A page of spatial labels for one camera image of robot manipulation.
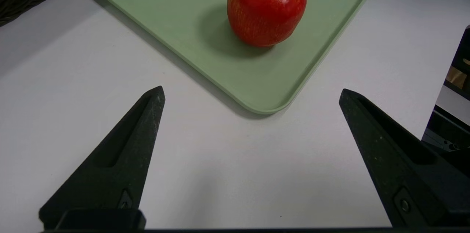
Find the black machine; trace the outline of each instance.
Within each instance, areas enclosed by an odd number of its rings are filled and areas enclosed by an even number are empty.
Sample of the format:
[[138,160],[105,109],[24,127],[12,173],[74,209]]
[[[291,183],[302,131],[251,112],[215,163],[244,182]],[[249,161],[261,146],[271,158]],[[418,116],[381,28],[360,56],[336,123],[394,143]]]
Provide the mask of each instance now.
[[[45,232],[138,232],[165,95],[145,93],[40,209]],[[145,230],[155,233],[470,232],[470,149],[419,141],[364,96],[339,100],[393,228]]]

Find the white tabletop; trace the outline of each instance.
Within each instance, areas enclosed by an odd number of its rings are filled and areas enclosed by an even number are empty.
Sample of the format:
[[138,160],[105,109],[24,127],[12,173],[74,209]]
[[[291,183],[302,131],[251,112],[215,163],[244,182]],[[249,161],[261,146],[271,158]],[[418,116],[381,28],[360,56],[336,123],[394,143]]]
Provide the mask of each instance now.
[[292,105],[261,117],[106,1],[48,0],[0,29],[0,231],[40,231],[39,208],[158,85],[147,228],[389,226],[340,93],[421,137],[469,1],[366,1]]

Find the green tray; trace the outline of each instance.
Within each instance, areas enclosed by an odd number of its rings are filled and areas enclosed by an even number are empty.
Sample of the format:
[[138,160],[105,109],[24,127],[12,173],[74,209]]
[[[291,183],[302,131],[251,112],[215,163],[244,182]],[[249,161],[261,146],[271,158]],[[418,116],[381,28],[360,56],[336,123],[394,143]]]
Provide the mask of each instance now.
[[109,0],[249,111],[294,99],[365,0],[307,0],[294,34],[271,49],[240,42],[227,0]]

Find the screw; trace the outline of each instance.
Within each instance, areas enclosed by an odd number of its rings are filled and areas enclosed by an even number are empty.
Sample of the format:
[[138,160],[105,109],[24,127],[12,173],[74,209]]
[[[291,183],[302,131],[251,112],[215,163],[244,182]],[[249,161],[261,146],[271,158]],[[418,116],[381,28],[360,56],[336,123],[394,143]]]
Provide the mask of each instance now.
[[400,205],[401,205],[401,210],[403,210],[403,212],[405,213],[410,212],[410,204],[408,203],[408,201],[406,201],[405,199],[402,199],[400,201]]

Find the apple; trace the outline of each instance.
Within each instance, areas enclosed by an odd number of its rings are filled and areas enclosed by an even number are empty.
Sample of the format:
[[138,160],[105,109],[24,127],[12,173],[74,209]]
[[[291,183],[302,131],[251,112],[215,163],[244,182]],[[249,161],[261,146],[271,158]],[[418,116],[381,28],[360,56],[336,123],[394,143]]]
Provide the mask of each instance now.
[[257,47],[287,39],[304,15],[307,0],[228,0],[227,15],[235,34]]

